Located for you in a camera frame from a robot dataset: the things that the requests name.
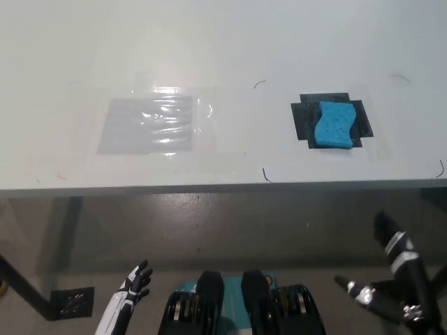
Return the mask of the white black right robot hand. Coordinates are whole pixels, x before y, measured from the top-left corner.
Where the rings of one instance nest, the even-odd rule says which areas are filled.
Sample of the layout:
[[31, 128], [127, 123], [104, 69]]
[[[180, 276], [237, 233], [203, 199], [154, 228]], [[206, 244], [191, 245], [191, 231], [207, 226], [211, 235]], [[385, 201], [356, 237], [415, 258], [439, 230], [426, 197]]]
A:
[[374, 238], [390, 265], [392, 278], [368, 284], [336, 275], [335, 282], [359, 306], [412, 334], [445, 334], [437, 294], [440, 277], [430, 280], [408, 233], [384, 211], [374, 217]]

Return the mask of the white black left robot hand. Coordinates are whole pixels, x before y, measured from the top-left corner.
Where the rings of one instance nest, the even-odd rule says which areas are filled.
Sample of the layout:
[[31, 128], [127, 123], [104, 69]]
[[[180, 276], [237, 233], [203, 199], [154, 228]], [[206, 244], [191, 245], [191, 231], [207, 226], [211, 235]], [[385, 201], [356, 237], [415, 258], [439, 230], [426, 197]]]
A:
[[133, 311], [138, 302], [146, 297], [153, 269], [143, 260], [125, 278], [118, 290], [112, 295], [95, 335], [125, 334]]

